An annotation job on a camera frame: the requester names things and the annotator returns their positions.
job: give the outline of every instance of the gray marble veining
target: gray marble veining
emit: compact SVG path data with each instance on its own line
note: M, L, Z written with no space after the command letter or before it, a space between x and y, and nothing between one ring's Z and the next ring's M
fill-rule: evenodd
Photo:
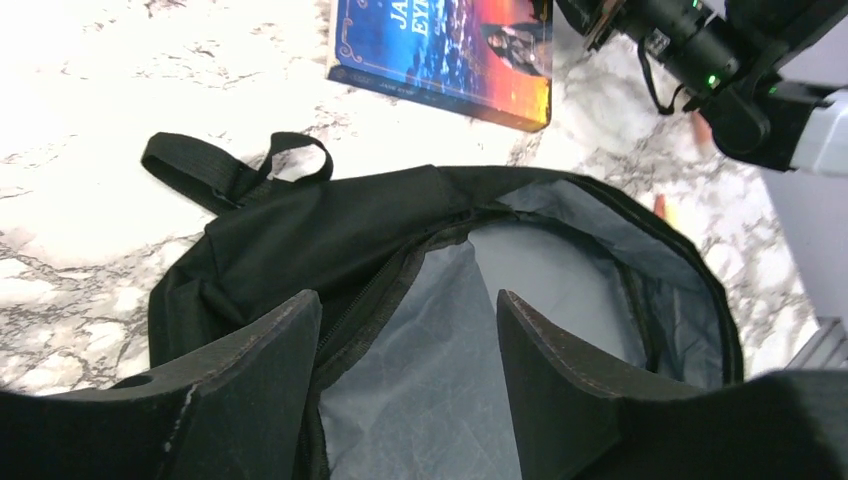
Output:
M157 131L248 163L272 131L305 132L337 178L501 164L590 174L646 205L664 193L727 288L749 375L784 366L815 330L759 173L701 158L686 117L656 115L625 39L592 56L560 45L554 120L523 134L323 80L327 1L53 3L20 3L0 25L17 46L0 54L3 388L104 387L147 368L147 294L211 219L140 167ZM434 128L437 143L422 133ZM293 156L280 176L316 160Z

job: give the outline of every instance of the zipper track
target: zipper track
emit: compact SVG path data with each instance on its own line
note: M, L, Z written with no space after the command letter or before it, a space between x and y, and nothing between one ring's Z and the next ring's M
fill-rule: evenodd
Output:
M633 280L633 272L618 260L614 260L614 263L618 275L621 277L621 284L624 287L636 329L639 330L639 336L642 337L642 345L645 350L645 370L657 373L660 363L659 345L654 342L654 336L651 335L651 326L648 324L650 320L642 308L639 289L636 287L636 281Z
M379 270L377 270L377 273L375 273L374 276L371 277L371 280L369 280L368 283L366 283L365 286L362 287L362 290L359 291L359 294L353 299L353 301L350 302L350 305L348 305L347 309L345 309L344 313L341 314L336 323L333 324L333 327L330 328L324 335L324 337L318 341L315 357L318 357L321 353L323 353L324 347L326 347L327 343L329 343L330 340L333 339L335 334L338 333L339 329L342 327L342 325L344 325L345 320L347 320L347 317L350 316L350 312L353 311L357 304L359 304L359 302L362 300L362 297L364 297L365 294L368 293L368 291L371 289L371 287L374 286L377 280L379 280L380 277L384 273L386 273L386 270L388 270L389 267L393 266L395 262L397 262L400 258L406 255L406 250L409 247L411 247L416 242L421 241L422 236L415 237L412 240L409 240L408 242L401 245L401 247L398 248L397 251L393 253L388 260L386 260L386 263L384 263L383 266L380 267Z
M681 244L678 240L669 236L667 233L661 231L660 229L651 225L646 220L643 220L642 218L640 218L638 213L634 212L633 210L631 210L627 206L622 205L621 202L619 202L614 196L603 191L600 187L598 187L597 185L594 185L592 182L587 181L587 180L585 180L585 179L583 179L579 176L576 176L574 174L567 174L567 177L568 177L569 181L571 181L572 183L579 185L579 186L587 187L587 188L597 192L599 194L599 196L606 198L607 200L609 200L610 202L615 204L615 207L616 207L615 210L617 210L618 213L626 214L627 217L631 221L635 220L636 222L638 222L637 225L645 227L645 228L643 228L643 230L646 230L648 233L652 233L655 237L659 238L661 241L663 241L663 243L665 243L669 247L673 247L673 250L678 255L683 257L683 259L686 260L687 263L689 263L689 266L694 268L701 275L701 277L703 277L703 278L713 278L713 274L706 268L706 266L703 264L703 262L700 260L700 258L694 257L694 255L690 252L690 250L686 247L686 245ZM734 342L733 339L731 338L732 335L731 335L731 332L730 332L730 329L731 329L730 325L732 324L733 326L735 326L735 323L733 322L733 317L730 316L730 312L727 311L725 308L721 307L722 302L720 301L720 299L721 299L720 292L718 292L716 290L716 288L711 284L711 282L704 282L704 283L705 283L707 289L712 294L713 304L714 304L714 307L716 307L716 311L719 314L720 319L723 320L723 322L724 322L724 324L721 324L721 327L723 327L723 328L720 328L719 330L721 331L723 350L725 352L727 352L727 355L728 355L729 361L727 362L726 367L728 369L728 376L730 377L730 378L725 378L724 380L725 380L725 383L735 383L737 378L741 378L741 374L742 374L742 372L737 370L737 366L736 366L739 358L737 357L737 352L736 352L736 349L734 347L736 347L738 345L736 344L737 342Z

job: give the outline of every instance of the book cover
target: book cover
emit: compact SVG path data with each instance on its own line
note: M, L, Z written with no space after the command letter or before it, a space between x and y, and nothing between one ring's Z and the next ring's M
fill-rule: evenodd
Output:
M548 125L553 0L333 0L328 78L524 131Z

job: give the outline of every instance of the zipper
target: zipper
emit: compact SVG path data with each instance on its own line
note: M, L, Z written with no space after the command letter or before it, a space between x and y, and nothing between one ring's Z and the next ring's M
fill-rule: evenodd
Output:
M636 329L639 330L639 336L642 337L642 344L645 349L645 370L651 373L657 373L660 363L660 349L657 342L654 341L654 336L651 334L651 327L648 316L645 310L642 309L640 301L639 289L636 287L636 281L633 280L633 272L623 263L614 260L615 268L618 270L618 275L621 277L621 284L624 287L624 294L627 297L630 313L633 315L633 321L636 324Z
M380 267L379 270L377 270L377 273L375 273L374 276L371 277L371 280L369 280L368 283L366 283L365 286L362 287L362 290L360 290L359 294L353 299L352 302L350 302L350 305L348 305L347 309L344 311L344 313L342 313L338 321L336 321L336 323L332 326L332 328L327 331L324 337L318 341L318 346L316 348L315 353L316 358L321 355L321 353L323 353L324 348L327 346L327 343L329 343L330 340L333 339L333 337L338 333L342 325L345 324L345 320L347 320L347 317L350 316L350 312L354 309L354 307L359 304L359 302L362 300L362 297L364 297L365 294L368 293L369 290L371 290L371 287L373 287L374 284L377 283L377 280L379 280L383 275L385 275L386 271L389 270L389 268L394 267L396 263L406 257L406 250L412 245L414 245L416 242L419 242L422 236L423 235L417 236L412 240L409 240L408 242L404 243L400 248L398 248L397 251L395 251L395 253L393 253L392 256L389 257L386 263L384 263L383 266Z
M676 239L670 237L668 234L661 231L660 229L654 227L649 222L643 220L637 212L631 210L630 208L626 207L625 205L622 205L621 202L619 202L614 196L603 191L600 187L598 187L597 185L594 185L592 182L586 181L583 178L580 178L579 176L574 175L574 174L566 174L566 175L567 175L567 178L572 183L574 183L575 185L587 187L588 189L596 192L596 194L598 196L603 197L603 198L609 200L610 202L612 202L616 207L615 210L618 211L619 214L625 214L631 221L635 220L635 221L638 222L639 225L644 226L649 233L652 233L653 235L657 236L658 238L661 237L661 239L663 240L663 242L666 245L668 245L669 247L673 247L672 249L678 255L683 257L683 259L686 260L689 263L689 266L694 268L702 277L704 277L704 278L712 277L712 273L706 268L706 266L703 264L703 262L699 258L694 257L694 255L690 252L690 250L688 248L686 248L685 245L681 244ZM711 282L704 282L704 283L706 284L707 289L710 291L710 294L713 298L713 304L714 304L715 307L717 307L716 310L719 314L720 319L723 322L723 324L722 324L723 328L721 328L720 330L721 330L721 335L722 335L723 346L727 347L727 348L725 348L725 351L727 352L728 360L729 360L728 365L727 365L727 369L728 369L728 377L730 377L730 378L725 378L725 382L726 383L731 383L731 382L735 383L737 380L741 380L742 372L738 371L738 368L737 368L737 363L739 361L739 357L738 357L738 352L736 351L735 347L739 346L738 340L737 340L737 342L734 342L732 335L730 334L730 330L731 330L730 324L733 324L733 318L730 316L730 312L728 310L726 310L725 308L722 308L722 306L721 306L722 302L719 301L720 298L721 298L720 292L717 291L717 289L711 284Z
M327 331L327 333L325 333L324 336L318 340L318 345L316 347L315 353L316 361L318 357L324 352L324 349L327 347L327 344L331 340L333 340L336 334L338 334L339 329L341 329L341 327L347 323L347 318L350 316L351 312L354 308L356 308L359 302L362 301L362 298L383 277L383 275L386 274L387 271L394 269L398 266L399 263L403 262L406 259L406 256L409 253L409 249L411 249L416 244L425 241L428 237L434 235L435 233L438 233L439 231L446 230L458 224L464 224L466 222L473 221L475 218L476 215L473 210L461 212L456 215L453 222L449 222L448 226L444 227L443 229L435 230L433 232L425 230L424 233L416 235L415 237L411 238L403 245L401 245L395 251L395 253L393 253L389 257L389 259L386 260L386 263L384 263L383 266L380 267L379 270L377 270L377 273L375 273L374 276L371 277L371 280L369 280L368 283L366 283L365 286L362 287L356 297L354 297L353 301L350 302L350 305L348 305L347 309L345 309L344 313L341 314L338 321L336 321L336 323L333 324L333 326Z

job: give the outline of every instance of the orange object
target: orange object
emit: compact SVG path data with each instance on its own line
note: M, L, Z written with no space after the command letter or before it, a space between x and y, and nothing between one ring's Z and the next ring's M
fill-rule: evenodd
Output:
M704 159L712 158L715 155L713 129L700 113L693 112L691 118L692 132L695 136L695 146L698 147L698 152L700 152L701 157Z
M654 214L663 220L666 219L665 195L659 194L654 197Z

